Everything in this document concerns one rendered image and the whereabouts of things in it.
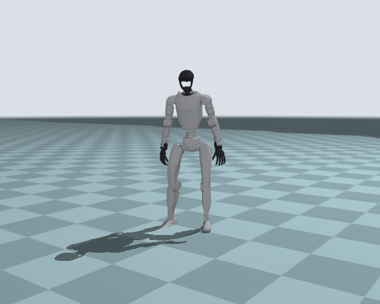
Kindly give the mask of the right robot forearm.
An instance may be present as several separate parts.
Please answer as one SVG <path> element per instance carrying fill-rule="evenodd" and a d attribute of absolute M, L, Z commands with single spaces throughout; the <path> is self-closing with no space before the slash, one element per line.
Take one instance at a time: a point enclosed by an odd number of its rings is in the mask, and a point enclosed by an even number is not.
<path fill-rule="evenodd" d="M 160 146 L 163 147 L 163 145 L 165 143 L 168 144 L 168 141 L 169 141 L 169 136 L 170 136 L 170 128 L 169 127 L 165 127 L 164 126 L 164 121 L 163 121 L 163 134 L 162 134 L 162 137 L 161 137 L 161 143 L 160 143 Z"/>

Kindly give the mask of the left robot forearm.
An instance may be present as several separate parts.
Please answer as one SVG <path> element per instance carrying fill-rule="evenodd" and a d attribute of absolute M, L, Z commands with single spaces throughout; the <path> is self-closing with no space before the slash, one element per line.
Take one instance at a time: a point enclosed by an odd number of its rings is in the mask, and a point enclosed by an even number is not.
<path fill-rule="evenodd" d="M 216 124 L 216 127 L 213 127 L 212 128 L 212 132 L 213 132 L 213 136 L 214 136 L 214 141 L 217 143 L 217 146 L 221 146 L 222 145 L 222 136 L 220 135 L 220 127 L 219 127 L 219 123 L 217 121 L 217 119 L 215 118 L 215 124 Z"/>

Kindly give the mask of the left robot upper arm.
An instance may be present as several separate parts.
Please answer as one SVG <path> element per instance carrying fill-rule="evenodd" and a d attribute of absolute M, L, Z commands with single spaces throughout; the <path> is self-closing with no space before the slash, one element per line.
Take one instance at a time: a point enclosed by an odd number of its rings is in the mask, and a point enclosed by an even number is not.
<path fill-rule="evenodd" d="M 207 94 L 200 94 L 199 97 L 200 97 L 201 103 L 205 105 L 206 113 L 209 117 L 209 119 L 207 120 L 208 125 L 210 127 L 215 126 L 216 125 L 215 124 L 215 110 L 213 108 L 211 97 Z"/>

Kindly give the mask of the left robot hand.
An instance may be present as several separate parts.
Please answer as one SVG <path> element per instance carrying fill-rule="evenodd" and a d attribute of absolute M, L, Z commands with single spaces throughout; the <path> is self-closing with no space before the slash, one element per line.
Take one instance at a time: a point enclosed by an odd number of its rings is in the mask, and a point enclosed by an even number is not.
<path fill-rule="evenodd" d="M 222 164 L 225 164 L 225 156 L 224 156 L 224 152 L 223 152 L 223 150 L 222 150 L 222 146 L 217 146 L 217 143 L 216 142 L 214 142 L 214 146 L 215 146 L 215 153 L 214 153 L 214 155 L 213 155 L 213 158 L 212 158 L 212 160 L 214 160 L 214 158 L 215 158 L 215 155 L 216 155 L 216 157 L 217 157 L 217 161 L 216 161 L 216 164 L 218 163 L 218 161 L 219 161 L 219 164 L 218 165 L 220 165 L 220 162 L 221 162 L 221 160 L 222 160 L 222 163 L 221 163 L 221 165 Z M 223 159 L 224 158 L 224 159 Z M 223 163 L 224 162 L 224 163 Z"/>

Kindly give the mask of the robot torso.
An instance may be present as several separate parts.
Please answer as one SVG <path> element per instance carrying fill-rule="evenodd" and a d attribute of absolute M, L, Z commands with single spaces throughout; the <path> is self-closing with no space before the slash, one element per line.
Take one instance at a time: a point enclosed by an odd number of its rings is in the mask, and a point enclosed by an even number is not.
<path fill-rule="evenodd" d="M 185 93 L 183 91 L 183 93 Z M 193 92 L 190 96 L 177 93 L 175 97 L 175 107 L 178 121 L 182 129 L 186 130 L 186 136 L 183 138 L 184 151 L 200 151 L 200 136 L 197 135 L 196 129 L 200 126 L 203 118 L 203 104 L 200 100 L 200 92 Z"/>

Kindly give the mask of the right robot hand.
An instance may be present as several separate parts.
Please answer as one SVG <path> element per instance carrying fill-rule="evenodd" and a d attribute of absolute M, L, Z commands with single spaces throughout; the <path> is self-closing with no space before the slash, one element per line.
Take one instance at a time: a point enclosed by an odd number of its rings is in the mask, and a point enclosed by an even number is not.
<path fill-rule="evenodd" d="M 167 146 L 168 146 L 168 144 L 165 143 L 165 144 L 163 145 L 163 147 L 160 147 L 160 149 L 161 149 L 161 151 L 160 151 L 160 161 L 161 161 L 164 165 L 168 165 L 168 164 L 165 163 L 165 159 L 166 159 L 166 161 L 168 162 L 167 157 L 166 157 Z"/>

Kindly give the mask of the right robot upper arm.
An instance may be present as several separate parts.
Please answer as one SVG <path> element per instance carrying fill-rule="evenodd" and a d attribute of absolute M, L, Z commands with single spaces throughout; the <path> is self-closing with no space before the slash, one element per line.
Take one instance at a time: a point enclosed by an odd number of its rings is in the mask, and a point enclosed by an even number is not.
<path fill-rule="evenodd" d="M 164 126 L 171 127 L 173 126 L 174 121 L 172 120 L 172 115 L 174 113 L 174 104 L 175 104 L 176 95 L 169 96 L 166 100 L 166 109 L 165 109 L 165 120 Z"/>

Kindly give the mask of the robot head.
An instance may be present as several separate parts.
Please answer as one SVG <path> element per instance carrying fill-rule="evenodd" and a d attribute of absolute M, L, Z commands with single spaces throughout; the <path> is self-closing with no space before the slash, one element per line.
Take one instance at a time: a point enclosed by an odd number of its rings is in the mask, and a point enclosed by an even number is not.
<path fill-rule="evenodd" d="M 192 87 L 192 84 L 193 84 L 193 79 L 194 79 L 194 74 L 192 71 L 190 70 L 184 70 L 180 73 L 179 75 L 179 84 L 182 88 L 182 90 L 184 90 L 185 93 L 182 93 L 182 95 L 184 96 L 190 96 L 194 93 L 190 93 L 192 91 L 191 87 Z M 187 86 L 187 87 L 183 87 L 181 82 L 191 82 L 191 85 L 190 86 Z M 194 91 L 193 91 L 194 92 Z"/>

